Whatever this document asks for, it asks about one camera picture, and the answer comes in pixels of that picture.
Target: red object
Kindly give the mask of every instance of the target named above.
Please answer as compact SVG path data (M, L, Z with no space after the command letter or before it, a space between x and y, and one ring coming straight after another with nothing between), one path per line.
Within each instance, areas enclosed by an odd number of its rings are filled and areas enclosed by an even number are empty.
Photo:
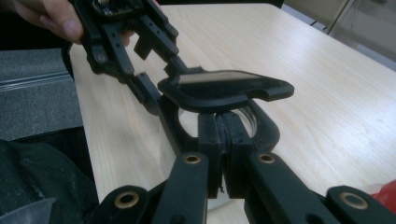
M396 180L382 186L381 190L372 196L396 214Z

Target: fingernail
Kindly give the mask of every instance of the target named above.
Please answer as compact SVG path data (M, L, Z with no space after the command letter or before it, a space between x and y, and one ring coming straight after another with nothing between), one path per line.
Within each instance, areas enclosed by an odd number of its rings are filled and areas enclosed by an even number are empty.
M82 27L76 20L66 21L63 25L64 33L71 40L78 40Z

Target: table top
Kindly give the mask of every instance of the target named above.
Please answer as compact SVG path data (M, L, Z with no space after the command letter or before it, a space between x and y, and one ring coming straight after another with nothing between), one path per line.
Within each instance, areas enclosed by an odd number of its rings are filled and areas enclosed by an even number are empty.
M292 97L257 101L280 130L274 152L312 190L358 189L396 179L396 73L294 19L259 5L163 7L179 31L179 56L188 67L237 69L283 79ZM127 47L136 72L154 83L165 63L142 61ZM71 51L78 99L100 201L113 189L151 189L166 178L161 124L126 85L95 75L82 46ZM208 223L247 223L243 202L208 213Z

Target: light wood surface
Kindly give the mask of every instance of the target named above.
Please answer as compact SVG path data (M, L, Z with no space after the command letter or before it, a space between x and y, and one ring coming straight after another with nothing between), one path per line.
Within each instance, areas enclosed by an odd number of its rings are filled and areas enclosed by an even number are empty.
M364 189L396 179L396 73L270 5L163 7L179 30L187 66L239 69L295 87L262 108L278 125L274 152L312 190ZM137 72L165 77L155 53ZM115 78L95 75L81 46L71 51L78 99L99 199L123 185L151 189L165 179L161 125ZM247 223L241 201L208 214L207 223Z

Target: gray carpet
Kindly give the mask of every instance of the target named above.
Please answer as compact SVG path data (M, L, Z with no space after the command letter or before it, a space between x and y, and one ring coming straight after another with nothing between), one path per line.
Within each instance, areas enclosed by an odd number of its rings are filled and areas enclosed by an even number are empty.
M0 139L82 126L59 49L0 51Z

